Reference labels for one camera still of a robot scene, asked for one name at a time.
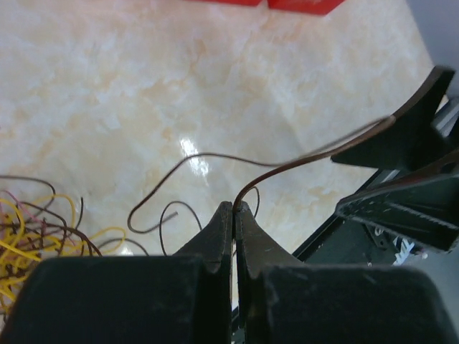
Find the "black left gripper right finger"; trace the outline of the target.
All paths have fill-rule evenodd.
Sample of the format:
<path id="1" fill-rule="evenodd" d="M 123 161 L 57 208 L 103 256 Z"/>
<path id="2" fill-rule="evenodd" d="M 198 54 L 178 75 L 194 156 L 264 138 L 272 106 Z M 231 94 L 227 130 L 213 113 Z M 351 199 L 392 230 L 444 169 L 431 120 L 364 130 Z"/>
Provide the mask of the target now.
<path id="1" fill-rule="evenodd" d="M 390 265 L 310 265 L 235 208 L 240 325 L 247 343 L 456 343 L 432 280 Z"/>

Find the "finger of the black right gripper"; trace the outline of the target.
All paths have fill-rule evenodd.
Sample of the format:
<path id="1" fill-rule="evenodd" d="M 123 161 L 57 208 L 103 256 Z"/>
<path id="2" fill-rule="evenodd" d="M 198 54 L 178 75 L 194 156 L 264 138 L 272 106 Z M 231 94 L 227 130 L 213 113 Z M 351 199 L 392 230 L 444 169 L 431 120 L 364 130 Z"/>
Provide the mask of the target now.
<path id="1" fill-rule="evenodd" d="M 438 251 L 458 244 L 458 151 L 340 200 L 335 214 Z"/>
<path id="2" fill-rule="evenodd" d="M 436 66 L 393 116 L 390 128 L 331 157 L 334 163 L 384 170 L 416 171 L 455 149 L 433 120 L 455 70 Z"/>

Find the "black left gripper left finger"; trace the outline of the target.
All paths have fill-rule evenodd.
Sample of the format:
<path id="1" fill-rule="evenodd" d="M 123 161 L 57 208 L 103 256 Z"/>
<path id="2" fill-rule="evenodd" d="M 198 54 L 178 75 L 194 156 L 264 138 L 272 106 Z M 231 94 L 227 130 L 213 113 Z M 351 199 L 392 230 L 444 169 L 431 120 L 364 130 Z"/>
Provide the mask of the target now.
<path id="1" fill-rule="evenodd" d="M 167 256 L 40 263 L 1 331 L 3 343 L 228 343 L 232 205 Z"/>

